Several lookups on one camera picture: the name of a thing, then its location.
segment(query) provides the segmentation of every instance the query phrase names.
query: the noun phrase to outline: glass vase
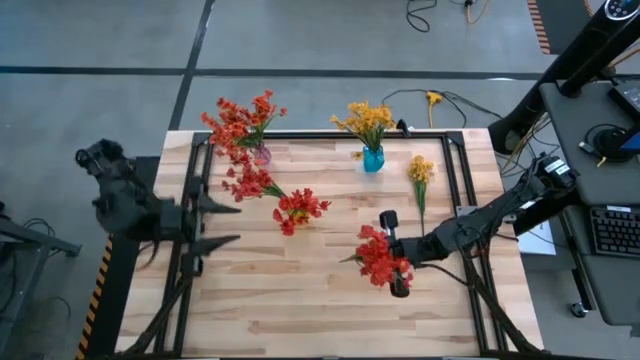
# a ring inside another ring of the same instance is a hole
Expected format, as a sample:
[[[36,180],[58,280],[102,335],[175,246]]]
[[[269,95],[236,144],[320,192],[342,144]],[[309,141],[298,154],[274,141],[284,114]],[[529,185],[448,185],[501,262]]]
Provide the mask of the glass vase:
[[[362,149],[362,153],[364,155],[364,171],[366,172],[377,172],[384,165],[384,149],[382,146],[378,148],[378,151],[373,152],[369,149],[368,146],[365,146]]]
[[[271,151],[264,146],[264,143],[260,143],[253,149],[253,156],[258,165],[268,165],[271,162]]]

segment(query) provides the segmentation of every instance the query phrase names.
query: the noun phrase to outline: wooden table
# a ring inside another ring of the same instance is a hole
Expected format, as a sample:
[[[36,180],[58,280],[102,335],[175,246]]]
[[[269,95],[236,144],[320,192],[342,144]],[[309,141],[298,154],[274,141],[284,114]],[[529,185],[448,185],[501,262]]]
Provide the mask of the wooden table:
[[[465,129],[467,153],[480,205],[503,192],[486,129]],[[155,192],[179,199],[193,132],[169,132]],[[353,254],[362,224],[378,226],[378,214],[398,213],[399,237],[417,236],[419,216],[406,175],[414,155],[435,163],[427,190],[426,231],[453,216],[442,145],[436,140],[386,139],[386,163],[366,174],[352,159],[362,149],[356,140],[272,140],[269,170],[285,191],[310,187],[329,211],[297,230],[280,233],[272,219],[271,197],[236,204],[220,182],[228,165],[214,158],[211,195],[237,205],[236,215],[207,216],[206,235],[240,234],[242,238],[205,260],[195,280],[184,356],[437,356],[477,355],[467,289],[443,273],[415,273],[411,295],[394,298],[373,287],[354,263],[338,263]],[[460,171],[456,161],[456,171]],[[462,176],[457,176],[461,197]],[[513,235],[504,227],[502,233]],[[160,307],[171,252],[164,244],[155,262],[134,273],[117,348],[135,341]],[[148,259],[143,253],[138,267]],[[501,305],[529,341],[542,346],[518,245],[495,238],[491,261]],[[442,266],[464,278],[462,261],[451,255]],[[173,341],[175,314],[167,346]],[[495,348],[490,315],[483,307],[490,344]]]

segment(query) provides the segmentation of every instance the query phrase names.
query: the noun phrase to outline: keyboard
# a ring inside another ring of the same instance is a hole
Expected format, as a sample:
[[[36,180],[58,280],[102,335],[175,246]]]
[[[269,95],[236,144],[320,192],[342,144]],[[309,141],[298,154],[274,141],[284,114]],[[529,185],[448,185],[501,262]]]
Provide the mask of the keyboard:
[[[640,259],[640,210],[591,208],[590,215],[596,254]]]

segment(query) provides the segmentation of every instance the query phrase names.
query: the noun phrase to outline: pink vase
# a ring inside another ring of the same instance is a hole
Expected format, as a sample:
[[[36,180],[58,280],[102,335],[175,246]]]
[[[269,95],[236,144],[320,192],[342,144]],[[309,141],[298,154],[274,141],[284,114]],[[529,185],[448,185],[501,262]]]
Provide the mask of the pink vase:
[[[253,156],[256,158],[256,164],[268,165],[271,162],[271,151],[261,143],[253,149]]]

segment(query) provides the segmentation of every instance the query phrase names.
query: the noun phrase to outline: gray floor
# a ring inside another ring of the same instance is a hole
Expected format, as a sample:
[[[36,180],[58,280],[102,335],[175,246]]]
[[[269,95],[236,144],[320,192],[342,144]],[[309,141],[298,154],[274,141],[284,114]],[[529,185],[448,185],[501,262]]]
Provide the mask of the gray floor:
[[[186,66],[204,0],[4,0],[0,2],[0,66]],[[200,68],[543,71],[553,61],[535,38],[524,0],[493,0],[485,18],[468,27],[460,7],[441,0],[426,12],[432,31],[404,19],[400,0],[218,0],[208,24]],[[638,72],[640,57],[622,67]],[[0,199],[18,221],[47,219],[57,234],[83,244],[79,258],[54,257],[18,335],[13,358],[42,352],[73,357],[94,287],[105,234],[90,201],[95,181],[73,154],[100,138],[127,153],[157,155],[181,77],[124,75],[0,75]],[[506,80],[197,77],[180,125],[204,128],[202,111],[226,96],[246,102],[265,88],[290,115],[274,129],[330,128],[349,102],[379,102],[396,89],[449,90],[506,114],[532,85]],[[389,99],[395,118],[426,127],[420,94]],[[463,106],[469,127],[490,116]],[[447,104],[434,110],[437,127],[461,125]],[[551,128],[539,136],[555,142]],[[533,143],[536,151],[548,146]],[[505,186],[514,178],[505,179]],[[605,325],[596,313],[578,320],[565,305],[577,300],[570,273],[531,271],[525,262],[546,347],[560,354],[636,359],[640,340],[628,328]],[[61,303],[72,307],[69,320]]]

